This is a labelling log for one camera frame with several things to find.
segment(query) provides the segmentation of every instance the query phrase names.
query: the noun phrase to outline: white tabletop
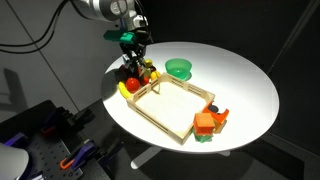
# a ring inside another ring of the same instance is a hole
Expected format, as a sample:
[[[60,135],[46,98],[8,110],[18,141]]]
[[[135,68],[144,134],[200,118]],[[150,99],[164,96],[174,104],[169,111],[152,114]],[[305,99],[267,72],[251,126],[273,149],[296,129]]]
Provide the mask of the white tabletop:
[[[152,59],[159,72],[165,62],[184,58],[192,62],[189,83],[216,95],[220,112],[230,110],[227,124],[212,141],[197,142],[191,134],[184,145],[172,140],[143,117],[131,110],[116,90],[113,73],[122,63],[117,59],[106,71],[102,83],[103,103],[111,117],[135,137],[155,146],[184,153],[217,153],[244,146],[263,135],[279,111],[278,93],[269,77],[247,59],[230,51],[198,43],[168,42],[147,46],[145,59]]]

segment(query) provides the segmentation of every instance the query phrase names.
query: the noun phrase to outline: green bowl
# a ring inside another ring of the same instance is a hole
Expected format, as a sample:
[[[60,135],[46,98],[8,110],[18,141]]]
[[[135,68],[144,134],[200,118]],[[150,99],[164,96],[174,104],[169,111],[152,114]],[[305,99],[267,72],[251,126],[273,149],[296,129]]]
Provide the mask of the green bowl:
[[[190,61],[182,58],[169,59],[166,64],[166,71],[179,79],[186,80],[190,76],[192,64]]]

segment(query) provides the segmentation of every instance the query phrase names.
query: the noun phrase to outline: dark background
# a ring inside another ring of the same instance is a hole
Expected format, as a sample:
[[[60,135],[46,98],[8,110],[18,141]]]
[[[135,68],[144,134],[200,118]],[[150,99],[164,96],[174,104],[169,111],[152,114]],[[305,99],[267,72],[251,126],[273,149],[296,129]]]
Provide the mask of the dark background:
[[[284,45],[310,2],[306,0],[141,0],[154,42],[191,41],[233,51],[266,72],[280,98],[269,132],[320,155],[317,113],[320,10]],[[285,52],[277,58],[281,50]]]

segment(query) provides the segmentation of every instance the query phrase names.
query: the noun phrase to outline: wooden tray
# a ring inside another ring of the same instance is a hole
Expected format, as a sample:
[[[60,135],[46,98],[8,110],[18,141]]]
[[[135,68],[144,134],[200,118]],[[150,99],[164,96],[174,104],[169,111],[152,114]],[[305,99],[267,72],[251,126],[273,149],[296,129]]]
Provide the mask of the wooden tray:
[[[195,113],[215,95],[163,73],[127,99],[128,106],[183,145],[193,127]]]

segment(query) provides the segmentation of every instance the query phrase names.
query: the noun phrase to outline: cable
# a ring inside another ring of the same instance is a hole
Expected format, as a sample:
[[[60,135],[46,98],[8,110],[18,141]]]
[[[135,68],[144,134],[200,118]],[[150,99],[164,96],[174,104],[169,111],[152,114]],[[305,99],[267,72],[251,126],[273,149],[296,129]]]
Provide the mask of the cable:
[[[139,10],[140,10],[140,12],[141,12],[141,14],[142,14],[142,17],[143,17],[143,21],[144,21],[144,23],[145,23],[145,25],[146,25],[146,30],[147,30],[147,32],[148,32],[147,41],[150,40],[151,43],[153,43],[153,39],[152,39],[152,36],[151,36],[151,30],[150,30],[150,28],[149,28],[149,22],[148,22],[148,25],[147,25],[147,21],[146,21],[146,18],[148,18],[148,17],[147,17],[147,13],[146,13],[146,11],[145,11],[142,3],[140,2],[140,0],[135,0],[135,2],[136,2],[136,4],[138,5],[138,8],[139,8]]]
[[[56,24],[58,22],[60,13],[63,9],[63,7],[69,2],[70,0],[64,0],[60,3],[60,5],[58,6],[58,8],[56,9],[55,13],[53,14],[51,21],[45,31],[45,33],[36,41],[32,42],[32,43],[27,43],[27,44],[0,44],[0,46],[5,46],[5,47],[25,47],[25,46],[30,46],[30,45],[35,45],[36,43],[40,42],[49,32],[52,24],[54,23],[51,35],[49,37],[49,39],[45,42],[45,44],[43,44],[41,47],[31,50],[31,51],[24,51],[24,52],[15,52],[15,51],[7,51],[7,50],[3,50],[0,49],[0,51],[5,52],[5,53],[13,53],[13,54],[27,54],[27,53],[32,53],[35,51],[39,51],[40,49],[44,48],[52,39],[54,32],[55,32],[55,28],[56,28]]]

